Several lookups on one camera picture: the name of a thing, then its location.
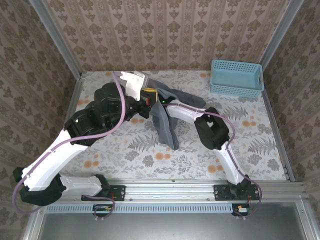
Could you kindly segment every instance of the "patterned wall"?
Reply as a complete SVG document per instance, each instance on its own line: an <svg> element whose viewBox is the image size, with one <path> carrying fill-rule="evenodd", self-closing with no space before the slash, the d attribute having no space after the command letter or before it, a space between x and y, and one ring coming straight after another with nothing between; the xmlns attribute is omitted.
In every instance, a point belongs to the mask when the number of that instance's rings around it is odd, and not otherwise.
<svg viewBox="0 0 320 240"><path fill-rule="evenodd" d="M257 63L289 0L45 0L82 71Z"/></svg>
<svg viewBox="0 0 320 240"><path fill-rule="evenodd" d="M305 0L264 77L295 176L320 220L320 1Z"/></svg>
<svg viewBox="0 0 320 240"><path fill-rule="evenodd" d="M75 80L27 0L0 0L0 239L27 215L11 204L12 171L32 163L61 129ZM23 210L29 208L18 203Z"/></svg>

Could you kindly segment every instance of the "gray floor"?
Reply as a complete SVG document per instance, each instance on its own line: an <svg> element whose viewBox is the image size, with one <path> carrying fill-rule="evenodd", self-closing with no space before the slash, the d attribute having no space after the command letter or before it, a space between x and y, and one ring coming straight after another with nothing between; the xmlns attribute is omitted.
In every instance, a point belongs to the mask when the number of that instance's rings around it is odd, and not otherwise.
<svg viewBox="0 0 320 240"><path fill-rule="evenodd" d="M231 214L47 214L41 240L304 240L292 204L263 204L246 220Z"/></svg>

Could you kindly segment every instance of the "wire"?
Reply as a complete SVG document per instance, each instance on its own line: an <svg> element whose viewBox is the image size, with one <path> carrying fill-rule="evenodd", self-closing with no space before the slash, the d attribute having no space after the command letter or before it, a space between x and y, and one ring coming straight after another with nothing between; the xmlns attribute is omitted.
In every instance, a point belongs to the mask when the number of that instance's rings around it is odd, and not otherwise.
<svg viewBox="0 0 320 240"><path fill-rule="evenodd" d="M258 201L258 203L257 203L256 208L255 208L251 213L249 213L247 216L245 216L245 217L247 218L247 217L250 217L250 216L252 216L253 214L255 214L255 213L257 212L257 210L260 208L260 205L261 205L261 201L262 201L262 190L261 190L261 187L259 186L259 184L258 184L256 181L254 181L254 180L250 179L249 177L247 177L247 176L239 169L236 161L234 160L234 158L233 158L233 156L232 156L232 154L231 154L231 152L230 152L229 146L230 146L231 142L235 139L235 136L236 136L236 128L235 128L235 126L233 125L233 123L232 123L228 118L226 118L226 117L224 117L224 116L222 116L222 115L219 115L219 114L216 114L216 113L213 113L213 112L209 112L209 111L203 111L203 110L198 110L198 109L195 110L193 107L190 107L190 106L188 106L188 105L184 105L183 103L168 103L168 104L163 104L163 106L180 106L180 107L183 107L183 108L185 108L185 109L188 109L188 110L191 110L191 111L194 111L194 112L197 111L198 113L201 113L201 114L207 114L207 115L215 116L215 117L218 117L218 118L221 118L221 119L225 120L225 121L231 126L231 128L232 128L232 136L231 136L231 138L229 139L228 143L226 144L225 148L226 148L226 151L228 152L228 154L229 154L229 156L230 156L230 158L231 158L231 160L232 160L232 163L234 164L236 170L238 171L238 173L239 173L242 177L244 177L245 179L247 179L248 181L250 181L251 183L253 183L254 185L256 185L257 188L258 188L258 190L259 190L259 192L260 192L260 198L259 198L259 201Z"/></svg>
<svg viewBox="0 0 320 240"><path fill-rule="evenodd" d="M54 152L57 148L59 148L60 146L62 146L63 144L66 143L70 143L70 142L75 142L75 141L79 141L79 140L86 140L86 139L98 139L98 138L103 138L107 135L112 134L113 132L115 132L120 125L123 123L124 119L125 119L125 114L126 114L126 102L125 102L125 97L124 97L124 93L122 91L121 85L118 81L118 76L115 75L115 73L112 73L113 75L113 79L114 82L116 84L116 88L118 89L118 92L120 94L120 99L121 99L121 116L120 116L120 120L119 122L114 126L114 128L112 128L109 131L106 131L104 133L100 133L100 134L95 134L95 135L89 135L89 136L77 136L77 137L73 137L70 139L67 139L65 141L60 142L59 144L57 144L56 146L54 146L53 148L50 149L50 151L48 151L42 158L40 158L40 160L38 162L36 162L36 164L34 164L34 166L30 169L30 171L28 171L28 173L17 183L17 185L15 186L13 193L12 193L12 205L14 207L14 209L20 213L20 214L32 214L36 211L38 211L40 207L37 207L31 211L23 211L21 209L18 208L17 206L17 202L16 202L16 198L17 198L17 194L18 194L18 189L19 187L24 183L24 181L30 177L30 175L34 172L34 170L52 153Z"/></svg>
<svg viewBox="0 0 320 240"><path fill-rule="evenodd" d="M105 216L102 216L102 217L97 216L97 210L98 210L98 209L101 209L101 208L103 208L103 207L108 207L107 205L100 205L100 206L97 206L97 207L94 209L93 215L95 216L95 220L97 220L97 219L103 220L103 219L109 217L109 216L111 215L111 213L115 210L116 202L115 202L113 199L109 198L109 197L104 197L104 196L89 196L89 195L84 195L84 196L87 197L88 199L101 199L101 200L107 200L107 201L111 201L111 202L112 202L112 208L111 208L111 210L109 211L109 213L108 213L107 215L105 215Z"/></svg>
<svg viewBox="0 0 320 240"><path fill-rule="evenodd" d="M250 202L251 201L251 196L249 195L249 193L248 193L248 201L246 202L246 204L249 204L250 205Z"/></svg>

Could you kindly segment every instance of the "blue plastic basket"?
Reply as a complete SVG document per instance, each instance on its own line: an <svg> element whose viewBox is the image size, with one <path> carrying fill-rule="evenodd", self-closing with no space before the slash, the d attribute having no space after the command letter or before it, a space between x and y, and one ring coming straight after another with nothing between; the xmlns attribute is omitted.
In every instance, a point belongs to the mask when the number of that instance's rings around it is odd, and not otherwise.
<svg viewBox="0 0 320 240"><path fill-rule="evenodd" d="M256 98L264 89L264 77L260 64L212 60L211 92Z"/></svg>

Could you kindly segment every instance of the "white bracket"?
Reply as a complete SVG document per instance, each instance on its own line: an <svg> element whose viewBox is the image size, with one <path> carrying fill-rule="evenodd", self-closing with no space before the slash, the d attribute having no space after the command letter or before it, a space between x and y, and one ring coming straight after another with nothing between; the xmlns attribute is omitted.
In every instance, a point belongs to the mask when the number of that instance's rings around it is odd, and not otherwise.
<svg viewBox="0 0 320 240"><path fill-rule="evenodd" d="M133 73L122 71L120 79L126 81L125 95L133 97L136 101L140 101L140 91L147 86L148 77L143 72L134 71Z"/></svg>
<svg viewBox="0 0 320 240"><path fill-rule="evenodd" d="M166 112L170 117L181 119L193 125L195 124L195 120L203 115L203 113L200 113L197 111L205 111L204 108L196 108L193 106L189 106L189 105L183 104L179 100L172 100L170 103L178 104L178 105L169 105L166 107ZM188 106L193 110L184 108L182 106Z"/></svg>

